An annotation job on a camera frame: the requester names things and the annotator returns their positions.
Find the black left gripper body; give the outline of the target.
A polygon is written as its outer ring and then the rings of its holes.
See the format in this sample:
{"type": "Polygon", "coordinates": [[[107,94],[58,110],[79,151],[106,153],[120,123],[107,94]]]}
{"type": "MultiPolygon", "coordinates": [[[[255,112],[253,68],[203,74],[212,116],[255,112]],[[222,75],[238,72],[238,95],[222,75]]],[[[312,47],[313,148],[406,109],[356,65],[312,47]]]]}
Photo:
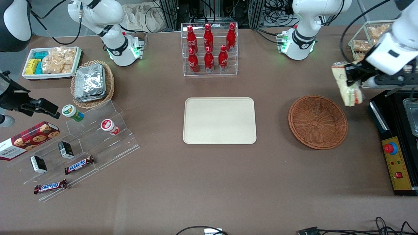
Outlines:
{"type": "Polygon", "coordinates": [[[361,86],[378,86],[375,79],[379,75],[379,70],[376,70],[366,60],[359,60],[359,66],[364,70],[360,71],[361,86]]]}

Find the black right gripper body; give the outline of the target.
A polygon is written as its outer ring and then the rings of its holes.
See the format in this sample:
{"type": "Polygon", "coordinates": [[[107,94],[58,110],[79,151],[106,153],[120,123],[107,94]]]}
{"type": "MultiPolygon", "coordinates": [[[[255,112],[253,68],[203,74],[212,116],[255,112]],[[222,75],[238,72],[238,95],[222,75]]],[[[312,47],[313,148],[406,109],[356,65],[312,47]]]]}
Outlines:
{"type": "Polygon", "coordinates": [[[0,107],[19,112],[22,105],[30,104],[29,90],[9,78],[10,71],[1,71],[0,107]]]}

